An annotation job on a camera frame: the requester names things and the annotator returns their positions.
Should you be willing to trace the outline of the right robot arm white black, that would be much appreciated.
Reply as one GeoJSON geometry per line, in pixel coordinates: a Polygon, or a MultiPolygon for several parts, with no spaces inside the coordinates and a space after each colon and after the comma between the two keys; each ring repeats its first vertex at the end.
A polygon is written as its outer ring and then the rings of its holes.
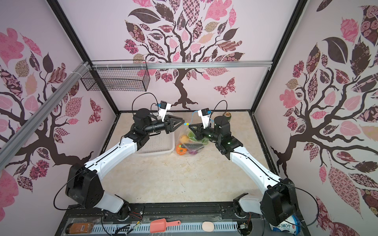
{"type": "Polygon", "coordinates": [[[299,207],[293,182],[288,178],[280,178],[258,162],[231,134],[230,123],[226,117],[215,117],[214,122],[214,127],[206,125],[205,122],[184,125],[197,140],[205,138],[213,142],[217,150],[239,166],[259,188],[262,197],[257,199],[248,194],[241,197],[238,200],[241,209],[264,216],[272,226],[278,226],[294,215],[299,207]]]}

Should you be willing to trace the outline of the clear zip top bag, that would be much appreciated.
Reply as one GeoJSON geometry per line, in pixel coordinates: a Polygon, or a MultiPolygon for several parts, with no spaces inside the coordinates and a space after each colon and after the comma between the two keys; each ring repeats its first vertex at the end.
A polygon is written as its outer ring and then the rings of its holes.
{"type": "Polygon", "coordinates": [[[191,150],[198,150],[198,149],[202,149],[203,150],[205,148],[205,146],[209,144],[209,140],[207,138],[202,138],[200,140],[197,139],[195,133],[190,129],[190,125],[194,124],[194,116],[195,115],[198,116],[197,112],[198,111],[194,111],[192,113],[191,120],[189,122],[185,122],[184,123],[183,128],[180,130],[179,136],[177,138],[176,146],[178,144],[181,144],[179,142],[180,136],[187,135],[190,138],[190,140],[191,140],[190,143],[182,144],[182,145],[185,146],[185,148],[188,149],[188,151],[187,151],[186,154],[189,154],[189,152],[191,150]]]}

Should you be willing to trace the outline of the yellow brown potato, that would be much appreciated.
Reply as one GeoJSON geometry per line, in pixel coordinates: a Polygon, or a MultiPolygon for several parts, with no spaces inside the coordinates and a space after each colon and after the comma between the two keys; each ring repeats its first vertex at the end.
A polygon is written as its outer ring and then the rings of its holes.
{"type": "Polygon", "coordinates": [[[179,142],[180,142],[181,144],[187,144],[187,143],[190,143],[191,140],[190,140],[190,138],[189,138],[187,135],[182,135],[182,136],[180,136],[180,138],[179,138],[179,142]]]}

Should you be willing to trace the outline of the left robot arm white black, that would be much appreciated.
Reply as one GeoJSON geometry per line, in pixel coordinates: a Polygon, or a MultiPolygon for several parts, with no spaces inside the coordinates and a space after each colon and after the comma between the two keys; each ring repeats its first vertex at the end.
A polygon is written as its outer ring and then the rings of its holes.
{"type": "Polygon", "coordinates": [[[65,193],[84,208],[99,208],[116,215],[120,220],[129,217],[129,203],[119,196],[107,193],[102,179],[126,157],[140,150],[151,136],[173,133],[184,124],[184,119],[173,115],[154,116],[148,109],[140,109],[133,116],[130,131],[118,144],[85,164],[70,168],[65,193]]]}

